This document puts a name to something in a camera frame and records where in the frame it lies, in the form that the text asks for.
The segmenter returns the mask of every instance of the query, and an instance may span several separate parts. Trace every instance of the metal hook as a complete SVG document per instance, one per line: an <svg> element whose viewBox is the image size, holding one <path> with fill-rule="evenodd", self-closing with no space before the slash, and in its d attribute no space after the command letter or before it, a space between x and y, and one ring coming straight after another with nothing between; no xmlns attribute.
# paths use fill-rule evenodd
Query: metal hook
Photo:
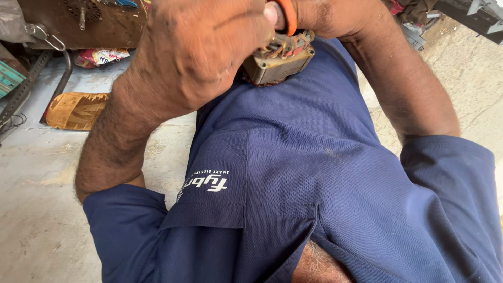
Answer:
<svg viewBox="0 0 503 283"><path fill-rule="evenodd" d="M49 38L49 32L47 31L47 28L42 24L26 24L25 30L29 35L33 35L34 37L47 42L47 44L49 44L52 48L58 51L63 52L66 50L66 46L64 45L64 43L61 40L59 40L59 38L57 38L55 35L51 35L51 37L53 37L57 42L59 42L62 48L57 48L56 46L54 46L54 44L52 44L51 42L49 42L49 40L47 40Z"/></svg>

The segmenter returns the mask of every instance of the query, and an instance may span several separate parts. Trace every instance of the teal object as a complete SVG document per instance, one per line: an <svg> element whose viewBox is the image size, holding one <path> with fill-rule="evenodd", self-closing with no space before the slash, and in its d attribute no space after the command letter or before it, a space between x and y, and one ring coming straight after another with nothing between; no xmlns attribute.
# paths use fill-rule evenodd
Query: teal object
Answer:
<svg viewBox="0 0 503 283"><path fill-rule="evenodd" d="M0 98L15 89L25 79L25 76L0 61Z"/></svg>

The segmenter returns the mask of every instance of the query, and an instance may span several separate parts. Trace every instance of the metal shaft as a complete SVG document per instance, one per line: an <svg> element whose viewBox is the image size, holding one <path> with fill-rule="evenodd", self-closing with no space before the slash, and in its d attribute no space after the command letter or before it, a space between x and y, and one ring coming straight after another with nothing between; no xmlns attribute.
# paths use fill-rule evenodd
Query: metal shaft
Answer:
<svg viewBox="0 0 503 283"><path fill-rule="evenodd" d="M81 30L86 29L86 8L81 7L80 8L80 23L78 25Z"/></svg>

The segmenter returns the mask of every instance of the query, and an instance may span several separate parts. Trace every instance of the metal frame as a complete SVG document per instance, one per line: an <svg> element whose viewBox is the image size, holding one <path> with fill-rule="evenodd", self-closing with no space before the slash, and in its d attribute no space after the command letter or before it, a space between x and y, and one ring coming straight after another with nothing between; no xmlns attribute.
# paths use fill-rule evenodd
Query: metal frame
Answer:
<svg viewBox="0 0 503 283"><path fill-rule="evenodd" d="M23 101L25 101L33 83L40 75L47 62L52 58L53 52L54 50L45 50L30 69L28 77L18 86L16 92L14 92L14 95L12 95L7 106L0 114L0 131L5 128L7 122L12 118L12 115L23 105Z"/></svg>
<svg viewBox="0 0 503 283"><path fill-rule="evenodd" d="M501 18L497 14L499 8L501 7L494 0L473 0L472 2L438 0L434 5L434 9L440 10L485 38L503 45L503 31L497 31L499 26L503 27Z"/></svg>

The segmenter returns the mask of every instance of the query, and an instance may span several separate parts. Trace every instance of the printed logo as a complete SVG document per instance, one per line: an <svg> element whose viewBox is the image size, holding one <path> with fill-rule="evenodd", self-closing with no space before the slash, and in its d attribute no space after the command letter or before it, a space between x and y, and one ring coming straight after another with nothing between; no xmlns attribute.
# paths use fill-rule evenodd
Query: printed logo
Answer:
<svg viewBox="0 0 503 283"><path fill-rule="evenodd" d="M199 174L209 174L206 177L197 177L197 178L192 178L194 175L199 175ZM180 200L180 197L183 194L183 190L188 187L195 185L196 187L201 187L203 184L211 184L211 188L209 188L207 191L209 192L219 192L223 189L226 189L227 187L225 186L225 182L227 182L227 178L222 178L222 175L228 175L229 171L221 171L221 170L202 170L202 171L197 171L194 172L184 183L182 186L181 190L178 192L177 195L177 202Z"/></svg>

